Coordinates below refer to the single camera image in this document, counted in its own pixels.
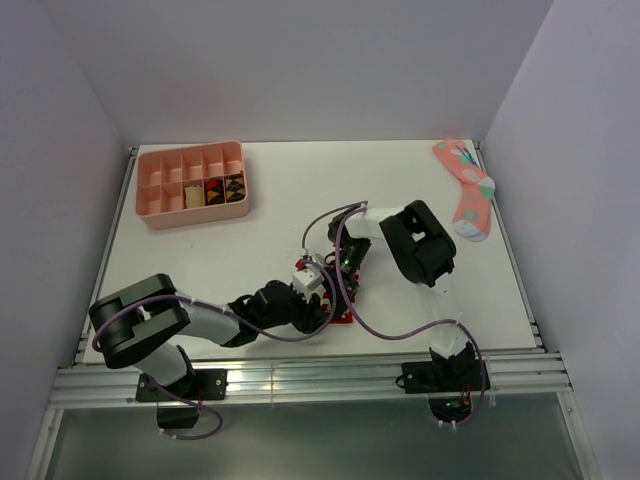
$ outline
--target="metal frame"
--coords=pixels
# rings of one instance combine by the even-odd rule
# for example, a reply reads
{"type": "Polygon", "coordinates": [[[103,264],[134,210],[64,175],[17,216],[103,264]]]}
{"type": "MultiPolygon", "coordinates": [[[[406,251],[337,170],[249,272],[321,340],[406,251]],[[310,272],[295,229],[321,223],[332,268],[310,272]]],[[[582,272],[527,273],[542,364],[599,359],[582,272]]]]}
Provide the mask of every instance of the metal frame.
{"type": "MultiPolygon", "coordinates": [[[[474,147],[480,165],[486,171],[479,142],[474,142],[474,147]]],[[[116,212],[93,288],[92,302],[97,299],[102,286],[137,152],[137,147],[129,151],[116,212]]],[[[544,348],[495,198],[493,207],[531,328],[536,337],[537,348],[483,352],[492,383],[491,390],[487,392],[489,396],[487,405],[496,405],[495,396],[497,395],[557,393],[583,478],[598,480],[601,476],[599,476],[586,431],[575,408],[573,388],[562,357],[559,353],[547,353],[544,348]]],[[[134,401],[139,376],[136,369],[109,370],[102,365],[82,363],[89,329],[90,322],[87,317],[78,345],[76,364],[72,368],[61,369],[57,373],[27,479],[45,478],[64,410],[114,407],[155,408],[156,406],[156,404],[138,404],[134,401]]],[[[428,355],[407,354],[302,358],[285,361],[225,360],[196,362],[194,368],[228,370],[229,385],[227,397],[222,402],[224,405],[381,400],[415,398],[416,395],[404,394],[394,384],[394,380],[399,375],[400,365],[403,362],[426,359],[428,355]]],[[[175,404],[176,402],[166,402],[161,405],[175,404]]]]}
{"type": "Polygon", "coordinates": [[[578,413],[575,395],[572,392],[559,392],[558,401],[582,478],[584,480],[602,480],[603,476],[589,441],[589,435],[578,413]]]}
{"type": "MultiPolygon", "coordinates": [[[[489,364],[489,395],[570,392],[571,384],[558,353],[484,356],[489,364]]],[[[225,368],[224,405],[402,399],[407,395],[394,380],[401,364],[424,361],[428,355],[379,355],[288,361],[215,361],[194,363],[195,369],[225,368]]],[[[155,407],[135,403],[140,372],[78,366],[60,370],[48,407],[52,409],[155,407]]],[[[430,394],[431,398],[458,393],[430,394]]],[[[166,402],[162,405],[179,405],[166,402]]]]}

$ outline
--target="white table surface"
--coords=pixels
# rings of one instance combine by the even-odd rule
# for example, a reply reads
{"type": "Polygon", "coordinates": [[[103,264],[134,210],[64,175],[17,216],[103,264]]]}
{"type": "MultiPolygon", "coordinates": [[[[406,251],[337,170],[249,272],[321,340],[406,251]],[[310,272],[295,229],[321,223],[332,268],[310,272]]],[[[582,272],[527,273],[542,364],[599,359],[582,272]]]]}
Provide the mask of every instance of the white table surface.
{"type": "MultiPolygon", "coordinates": [[[[149,230],[134,211],[134,171],[100,297],[155,273],[177,288],[216,303],[254,293],[269,280],[289,282],[304,228],[317,215],[359,200],[371,207],[402,207],[424,200],[457,246],[454,288],[461,322],[487,350],[535,348],[534,336],[495,212],[483,242],[453,232],[460,184],[431,151],[435,141],[246,143],[243,145],[251,210],[246,217],[161,231],[149,230]]],[[[466,142],[475,155],[473,144],[466,142]]],[[[146,145],[148,151],[182,145],[146,145]]],[[[327,253],[327,222],[309,236],[312,252],[327,253]]],[[[374,328],[399,334],[429,319],[417,289],[398,271],[383,243],[374,242],[361,269],[356,307],[374,328]]],[[[287,325],[271,330],[300,335],[287,325]]],[[[259,337],[227,349],[176,335],[191,359],[257,359],[414,353],[427,350],[424,335],[385,341],[359,325],[331,325],[317,337],[282,343],[259,337]]],[[[90,347],[85,363],[104,363],[90,347]]]]}

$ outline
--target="sock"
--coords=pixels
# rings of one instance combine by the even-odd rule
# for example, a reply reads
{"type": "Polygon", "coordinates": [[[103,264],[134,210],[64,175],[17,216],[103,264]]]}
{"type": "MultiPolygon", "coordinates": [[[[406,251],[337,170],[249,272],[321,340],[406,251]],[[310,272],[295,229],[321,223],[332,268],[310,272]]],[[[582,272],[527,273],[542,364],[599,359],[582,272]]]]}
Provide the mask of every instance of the sock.
{"type": "Polygon", "coordinates": [[[465,147],[460,140],[443,140],[434,145],[433,153],[462,184],[453,229],[472,242],[480,242],[491,230],[491,199],[496,185],[463,154],[462,149],[465,147]]]}

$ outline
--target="white wall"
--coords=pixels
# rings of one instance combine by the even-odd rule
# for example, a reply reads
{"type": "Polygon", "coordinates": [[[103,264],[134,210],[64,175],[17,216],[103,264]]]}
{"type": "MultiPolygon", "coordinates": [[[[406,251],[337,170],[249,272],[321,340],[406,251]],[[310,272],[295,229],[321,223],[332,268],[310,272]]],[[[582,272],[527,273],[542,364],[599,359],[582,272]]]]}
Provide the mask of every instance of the white wall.
{"type": "Polygon", "coordinates": [[[22,478],[75,351],[124,149],[39,3],[0,14],[0,469],[22,478]]]}
{"type": "Polygon", "coordinates": [[[42,0],[131,143],[483,138],[551,0],[42,0]]]}
{"type": "Polygon", "coordinates": [[[640,3],[556,0],[486,141],[607,478],[640,471],[640,3]]]}

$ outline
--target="pink organizer tray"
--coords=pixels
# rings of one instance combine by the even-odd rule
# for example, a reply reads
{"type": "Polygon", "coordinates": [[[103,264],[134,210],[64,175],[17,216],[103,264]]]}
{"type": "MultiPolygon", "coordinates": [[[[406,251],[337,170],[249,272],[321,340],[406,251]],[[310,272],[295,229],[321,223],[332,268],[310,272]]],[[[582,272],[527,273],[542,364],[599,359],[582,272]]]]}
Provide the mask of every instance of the pink organizer tray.
{"type": "Polygon", "coordinates": [[[149,228],[195,225],[247,213],[249,190],[240,142],[149,152],[138,158],[136,214],[149,228]],[[205,186],[212,183],[218,187],[218,204],[207,205],[206,196],[201,199],[205,206],[186,208],[186,187],[200,186],[205,196],[205,186]]]}

